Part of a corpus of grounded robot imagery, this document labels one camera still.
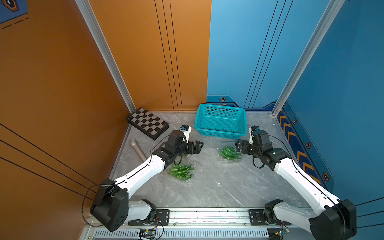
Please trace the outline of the teal plastic basket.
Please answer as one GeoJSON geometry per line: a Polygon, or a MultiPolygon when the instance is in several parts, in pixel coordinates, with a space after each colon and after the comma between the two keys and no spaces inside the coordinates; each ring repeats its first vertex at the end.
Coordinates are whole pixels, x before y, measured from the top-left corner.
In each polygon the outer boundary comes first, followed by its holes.
{"type": "Polygon", "coordinates": [[[246,111],[237,107],[201,104],[195,129],[203,136],[238,140],[248,133],[246,111]]]}

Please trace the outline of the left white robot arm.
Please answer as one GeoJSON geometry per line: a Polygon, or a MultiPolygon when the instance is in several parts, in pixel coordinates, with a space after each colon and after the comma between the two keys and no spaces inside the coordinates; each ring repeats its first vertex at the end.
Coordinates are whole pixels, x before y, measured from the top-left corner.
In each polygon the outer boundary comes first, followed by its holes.
{"type": "Polygon", "coordinates": [[[185,125],[180,130],[173,130],[167,141],[140,166],[115,180],[105,179],[98,185],[90,214],[110,232],[119,229],[126,221],[139,220],[151,224],[156,218],[156,206],[146,199],[138,202],[130,199],[152,177],[174,164],[177,157],[200,154],[204,144],[191,142],[190,132],[185,125]]]}

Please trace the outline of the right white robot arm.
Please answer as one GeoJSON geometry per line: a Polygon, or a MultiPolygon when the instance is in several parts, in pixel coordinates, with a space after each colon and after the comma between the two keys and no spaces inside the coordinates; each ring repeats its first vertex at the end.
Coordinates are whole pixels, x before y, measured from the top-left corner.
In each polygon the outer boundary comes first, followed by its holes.
{"type": "Polygon", "coordinates": [[[250,139],[237,140],[236,151],[259,159],[264,167],[283,177],[310,205],[310,210],[303,210],[279,199],[270,201],[263,211],[268,224],[288,222],[311,233],[316,240],[348,240],[357,234],[356,206],[322,187],[286,151],[274,148],[266,131],[251,127],[250,139]]]}

